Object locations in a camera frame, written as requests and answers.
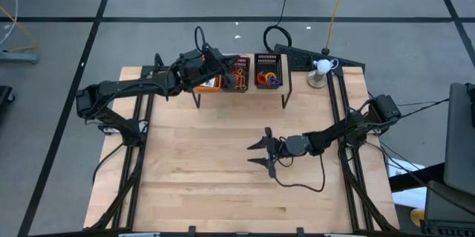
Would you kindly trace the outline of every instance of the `metal stand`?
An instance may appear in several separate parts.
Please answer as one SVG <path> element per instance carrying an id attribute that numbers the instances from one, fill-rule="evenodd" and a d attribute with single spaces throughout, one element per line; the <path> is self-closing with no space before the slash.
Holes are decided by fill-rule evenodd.
<path id="1" fill-rule="evenodd" d="M 287 58 L 287 72 L 289 74 L 289 93 L 287 94 L 285 100 L 284 100 L 284 95 L 282 95 L 282 108 L 287 107 L 287 103 L 289 102 L 290 94 L 292 93 L 292 75 L 290 74 L 290 62 L 289 58 Z"/>
<path id="2" fill-rule="evenodd" d="M 14 53 L 0 52 L 0 62 L 28 62 L 31 64 L 38 63 L 38 56 L 33 53 Z"/>
<path id="3" fill-rule="evenodd" d="M 0 85 L 0 117 L 6 112 L 7 106 L 15 100 L 12 90 L 9 86 Z"/>
<path id="4" fill-rule="evenodd" d="M 198 94 L 198 98 L 196 98 L 196 94 L 194 93 L 194 90 L 191 92 L 191 95 L 193 95 L 193 100 L 194 104 L 196 105 L 196 108 L 200 108 L 201 104 L 201 94 Z"/>

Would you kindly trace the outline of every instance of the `gray floor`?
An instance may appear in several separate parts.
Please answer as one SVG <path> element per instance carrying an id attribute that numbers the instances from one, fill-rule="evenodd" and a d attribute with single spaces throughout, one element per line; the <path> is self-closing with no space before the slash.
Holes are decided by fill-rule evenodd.
<path id="1" fill-rule="evenodd" d="M 335 1 L 288 0 L 284 15 L 331 16 Z M 20 16 L 93 17 L 100 0 L 19 2 Z M 452 2 L 460 16 L 475 16 L 475 0 Z M 109 0 L 105 16 L 277 16 L 281 4 L 282 0 Z M 12 11 L 13 0 L 0 0 L 0 5 Z M 342 0 L 338 15 L 449 17 L 443 0 Z M 174 61 L 178 53 L 194 48 L 196 25 L 203 27 L 206 40 L 222 52 L 264 52 L 262 33 L 271 24 L 102 23 L 81 87 L 117 79 L 123 66 L 151 64 L 156 52 L 165 63 Z M 5 25 L 0 24 L 0 30 L 6 33 Z M 0 84 L 13 86 L 17 94 L 0 127 L 0 236 L 18 232 L 91 25 L 25 23 L 41 42 L 40 63 L 0 64 Z M 281 26 L 292 34 L 295 47 L 320 51 L 329 25 L 284 22 Z M 475 24 L 464 27 L 475 37 Z M 278 34 L 269 37 L 269 42 L 285 43 Z M 27 41 L 16 30 L 1 48 L 28 45 Z M 331 50 L 334 56 L 366 63 L 369 90 L 390 94 L 398 103 L 440 100 L 448 96 L 452 82 L 475 82 L 475 67 L 453 23 L 337 23 Z M 447 105 L 424 111 L 402 120 L 382 140 L 414 163 L 442 162 L 446 115 Z M 31 234 L 82 228 L 102 142 L 103 136 L 94 126 L 84 126 L 73 108 Z"/>

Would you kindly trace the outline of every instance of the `basket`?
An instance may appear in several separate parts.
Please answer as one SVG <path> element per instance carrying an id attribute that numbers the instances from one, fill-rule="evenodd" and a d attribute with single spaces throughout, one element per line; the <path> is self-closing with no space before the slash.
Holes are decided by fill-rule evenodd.
<path id="1" fill-rule="evenodd" d="M 254 57 L 255 69 L 255 85 L 257 88 L 277 89 L 284 83 L 282 80 L 282 60 L 280 54 L 255 54 Z M 280 85 L 264 85 L 258 82 L 258 75 L 274 73 Z"/>
<path id="2" fill-rule="evenodd" d="M 223 91 L 243 93 L 249 87 L 249 66 L 251 59 L 248 57 L 240 57 L 231 66 L 229 74 L 235 79 L 235 84 L 229 86 L 226 79 L 223 78 Z"/>

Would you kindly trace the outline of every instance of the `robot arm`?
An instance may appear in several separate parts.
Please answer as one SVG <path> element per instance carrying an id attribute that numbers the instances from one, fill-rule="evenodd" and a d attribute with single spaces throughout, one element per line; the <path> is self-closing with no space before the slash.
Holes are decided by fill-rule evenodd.
<path id="1" fill-rule="evenodd" d="M 361 110 L 369 105 L 369 111 L 362 114 Z M 272 136 L 271 128 L 265 128 L 265 136 L 247 149 L 267 149 L 267 158 L 248 159 L 269 170 L 270 178 L 275 178 L 275 163 L 277 159 L 321 155 L 330 147 L 331 142 L 345 137 L 347 144 L 360 146 L 366 141 L 367 133 L 375 131 L 378 134 L 386 132 L 390 126 L 397 123 L 401 117 L 391 96 L 379 95 L 368 100 L 358 110 L 351 111 L 347 117 L 328 129 L 320 132 L 307 132 L 302 135 L 289 136 L 286 140 Z"/>
<path id="2" fill-rule="evenodd" d="M 229 69 L 239 58 L 238 55 L 224 56 L 217 48 L 204 42 L 200 50 L 195 49 L 180 57 L 169 67 L 160 67 L 152 78 L 126 81 L 104 81 L 78 90 L 76 93 L 77 115 L 85 120 L 99 120 L 99 129 L 116 129 L 122 135 L 126 146 L 137 146 L 143 142 L 140 125 L 136 120 L 125 119 L 108 108 L 108 104 L 121 97 L 157 94 L 175 97 L 182 91 L 192 92 L 193 88 L 222 75 L 229 84 L 234 79 Z"/>

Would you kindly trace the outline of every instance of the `black cable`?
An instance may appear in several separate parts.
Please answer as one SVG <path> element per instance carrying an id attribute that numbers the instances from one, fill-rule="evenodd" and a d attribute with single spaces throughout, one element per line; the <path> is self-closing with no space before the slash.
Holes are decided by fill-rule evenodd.
<path id="1" fill-rule="evenodd" d="M 355 155 L 352 155 L 352 156 L 350 157 L 350 159 L 347 160 L 347 163 L 350 162 L 351 160 L 353 160 L 354 157 L 355 157 Z"/>
<path id="2" fill-rule="evenodd" d="M 148 128 L 148 124 L 149 122 L 147 122 L 144 126 L 143 126 L 143 129 L 140 131 L 140 134 L 142 134 L 143 132 L 145 132 L 145 130 Z M 94 173 L 92 175 L 92 184 L 94 185 L 94 181 L 96 180 L 96 174 L 97 174 L 97 171 L 99 170 L 99 168 L 101 167 L 101 165 L 103 165 L 104 162 L 106 162 L 107 159 L 109 159 L 112 155 L 114 155 L 119 149 L 120 147 L 122 147 L 124 145 L 124 143 L 122 142 L 121 144 L 118 145 L 118 147 L 116 147 L 115 149 L 112 150 L 112 152 L 110 152 L 108 155 L 106 155 L 96 166 L 95 170 L 94 170 Z"/>
<path id="3" fill-rule="evenodd" d="M 421 105 L 421 104 L 428 104 L 428 103 L 437 103 L 436 101 L 429 101 L 429 102 L 422 102 L 422 103 L 404 103 L 404 104 L 396 104 L 397 106 L 412 106 L 412 105 Z"/>
<path id="4" fill-rule="evenodd" d="M 325 167 L 324 167 L 324 160 L 322 159 L 321 155 L 320 155 L 320 163 L 321 163 L 321 172 L 323 174 L 323 181 L 322 181 L 322 184 L 321 184 L 321 188 L 320 189 L 315 189 L 315 188 L 312 188 L 311 186 L 307 186 L 305 184 L 282 184 L 281 181 L 279 181 L 279 179 L 277 178 L 277 175 L 275 176 L 275 181 L 277 181 L 277 183 L 279 185 L 281 185 L 282 187 L 286 187 L 286 188 L 290 188 L 290 187 L 294 187 L 294 186 L 299 186 L 299 187 L 303 187 L 303 188 L 306 188 L 306 189 L 309 189 L 313 192 L 321 192 L 324 190 L 325 188 Z"/>
<path id="5" fill-rule="evenodd" d="M 201 26 L 197 26 L 195 29 L 194 29 L 194 44 L 196 45 L 196 49 L 198 49 L 199 52 L 203 53 L 203 50 L 200 48 L 200 46 L 198 45 L 198 30 L 200 31 L 201 33 L 201 41 L 203 42 L 203 45 L 201 47 L 203 47 L 206 43 L 206 40 L 205 40 L 205 33 L 203 32 L 203 29 Z"/>
<path id="6" fill-rule="evenodd" d="M 432 175 L 429 175 L 429 173 L 427 173 L 426 171 L 424 171 L 423 169 L 420 169 L 419 167 L 417 167 L 415 164 L 411 163 L 408 159 L 406 159 L 404 156 L 400 155 L 399 153 L 397 153 L 396 151 L 394 151 L 393 149 L 391 149 L 388 145 L 384 144 L 384 142 L 382 141 L 379 141 L 380 144 L 382 144 L 384 147 L 386 147 L 386 149 L 389 149 L 390 151 L 393 152 L 393 154 L 399 156 L 402 160 L 405 160 L 406 162 L 408 162 L 411 166 L 413 166 L 415 169 L 421 171 L 422 173 L 424 173 L 424 175 L 428 176 L 429 178 L 431 178 L 433 181 L 438 181 L 438 182 L 441 182 L 439 181 L 438 178 L 435 178 L 433 177 Z"/>
<path id="7" fill-rule="evenodd" d="M 272 29 L 276 29 L 276 30 L 279 30 L 284 36 L 285 38 L 287 39 L 287 46 L 289 47 L 292 47 L 292 37 L 290 36 L 290 33 L 283 29 L 282 27 L 278 26 L 281 21 L 282 21 L 282 17 L 284 16 L 284 10 L 285 10 L 285 4 L 286 4 L 287 0 L 284 0 L 284 3 L 282 4 L 282 11 L 281 11 L 281 16 L 279 17 L 279 20 L 277 21 L 277 23 L 275 25 L 271 25 L 269 26 L 268 28 L 266 28 L 266 30 L 264 31 L 264 35 L 263 35 L 263 42 L 264 42 L 264 47 L 266 47 L 266 50 L 267 52 L 269 53 L 274 53 L 274 51 L 269 47 L 269 45 L 267 44 L 267 34 L 270 32 L 270 30 Z"/>
<path id="8" fill-rule="evenodd" d="M 285 137 L 279 137 L 279 140 L 281 141 L 281 145 L 279 146 L 278 154 L 281 153 L 282 147 L 284 147 L 284 142 L 287 141 L 287 139 Z M 283 167 L 291 167 L 292 164 L 294 163 L 294 157 L 292 156 L 291 159 L 292 160 L 290 161 L 288 165 L 286 165 L 285 163 L 282 163 L 280 158 L 277 158 L 277 162 L 279 162 L 279 164 Z"/>
<path id="9" fill-rule="evenodd" d="M 158 84 L 155 84 L 155 83 L 152 83 L 152 82 L 140 82 L 140 83 L 137 83 L 137 84 L 128 85 L 128 86 L 126 86 L 124 88 L 121 88 L 120 90 L 116 91 L 114 94 L 112 94 L 112 96 L 109 98 L 109 100 L 107 100 L 96 112 L 94 112 L 93 114 L 89 114 L 88 116 L 93 117 L 96 114 L 100 113 L 109 103 L 111 103 L 111 101 L 113 101 L 117 97 L 118 93 L 124 92 L 128 89 L 131 89 L 131 88 L 139 86 L 139 85 L 154 85 L 154 86 L 157 86 L 158 88 L 161 88 L 162 90 L 164 90 L 161 85 L 158 85 Z M 94 109 L 98 102 L 99 101 L 96 101 L 96 103 L 94 103 L 94 105 L 91 107 L 91 109 Z"/>
<path id="10" fill-rule="evenodd" d="M 170 74 L 170 69 L 172 69 L 175 65 L 177 64 L 177 62 L 173 62 L 169 67 L 168 69 L 166 69 L 166 73 L 165 73 L 165 87 L 166 87 L 166 90 L 165 90 L 165 100 L 168 101 L 168 75 Z"/>
<path id="11" fill-rule="evenodd" d="M 115 149 L 112 150 L 111 153 L 109 153 L 107 156 L 105 156 L 96 166 L 95 170 L 94 170 L 94 173 L 92 174 L 92 184 L 94 185 L 94 181 L 96 180 L 96 174 L 97 174 L 97 170 L 99 170 L 99 168 L 101 167 L 101 165 L 103 165 L 103 163 L 109 159 L 114 153 L 116 153 L 120 147 L 122 147 L 124 145 L 124 143 L 121 143 L 118 145 L 118 147 L 116 147 Z"/>
<path id="12" fill-rule="evenodd" d="M 419 110 L 412 111 L 412 112 L 410 112 L 409 114 L 405 114 L 405 115 L 401 116 L 400 119 L 405 118 L 405 117 L 408 117 L 408 116 L 410 116 L 410 115 L 412 115 L 412 114 L 415 114 L 415 113 L 418 113 L 418 112 L 420 112 L 420 111 L 424 111 L 425 109 L 430 108 L 430 107 L 433 107 L 433 106 L 438 105 L 438 104 L 440 104 L 440 103 L 447 102 L 448 100 L 449 100 L 449 99 L 447 98 L 447 99 L 445 99 L 445 100 L 441 100 L 441 101 L 438 101 L 438 102 L 436 102 L 436 103 L 433 103 L 433 104 L 431 104 L 431 105 L 429 105 L 429 106 L 422 107 L 422 108 L 420 108 Z"/>
<path id="13" fill-rule="evenodd" d="M 458 203 L 446 198 L 444 195 L 442 195 L 441 193 L 437 192 L 435 189 L 432 189 L 430 188 L 427 184 L 425 184 L 424 182 L 422 182 L 419 178 L 417 178 L 412 171 L 404 168 L 403 166 L 401 166 L 401 164 L 399 164 L 398 162 L 394 161 L 394 159 L 392 159 L 389 154 L 382 148 L 382 147 L 378 147 L 372 143 L 369 143 L 369 142 L 366 142 L 367 144 L 370 144 L 371 146 L 374 146 L 378 149 L 380 149 L 383 153 L 386 154 L 386 156 L 389 158 L 389 160 L 391 160 L 391 162 L 395 163 L 397 166 L 399 166 L 402 170 L 406 171 L 407 174 L 409 174 L 418 184 L 420 184 L 421 186 L 425 186 L 427 189 L 429 189 L 430 191 L 432 191 L 433 193 L 437 194 L 440 198 L 446 200 L 449 204 L 453 204 L 455 207 L 458 207 L 460 208 L 461 210 L 463 211 L 466 211 L 467 213 L 471 214 L 471 215 L 475 215 L 475 212 L 459 205 Z"/>

